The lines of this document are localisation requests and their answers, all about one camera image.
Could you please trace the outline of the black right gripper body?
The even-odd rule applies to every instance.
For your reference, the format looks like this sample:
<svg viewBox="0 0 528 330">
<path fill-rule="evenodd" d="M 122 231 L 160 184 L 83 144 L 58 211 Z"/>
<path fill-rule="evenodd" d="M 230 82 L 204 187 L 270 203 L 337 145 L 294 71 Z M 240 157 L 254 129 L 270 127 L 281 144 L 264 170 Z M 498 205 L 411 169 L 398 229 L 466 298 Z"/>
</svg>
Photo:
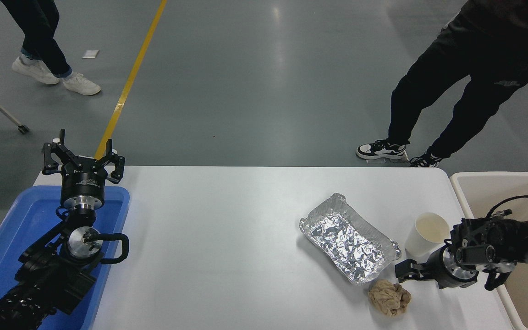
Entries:
<svg viewBox="0 0 528 330">
<path fill-rule="evenodd" d="M 428 261 L 430 263 L 429 273 L 437 282 L 440 290 L 460 287 L 464 284 L 463 278 L 460 276 L 460 271 L 463 269 L 456 264 L 447 246 L 433 252 Z"/>
</svg>

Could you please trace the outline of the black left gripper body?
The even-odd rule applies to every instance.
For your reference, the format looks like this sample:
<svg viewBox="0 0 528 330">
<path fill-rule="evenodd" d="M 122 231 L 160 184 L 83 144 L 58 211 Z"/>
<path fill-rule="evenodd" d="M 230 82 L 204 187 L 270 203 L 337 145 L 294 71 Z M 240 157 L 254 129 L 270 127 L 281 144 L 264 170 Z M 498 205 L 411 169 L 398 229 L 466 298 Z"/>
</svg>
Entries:
<svg viewBox="0 0 528 330">
<path fill-rule="evenodd" d="M 81 169 L 71 162 L 61 167 L 61 198 L 77 196 L 105 198 L 105 180 L 108 173 L 99 165 L 92 169 L 94 163 L 92 159 L 86 158 L 78 161 L 78 164 L 82 165 Z"/>
</svg>

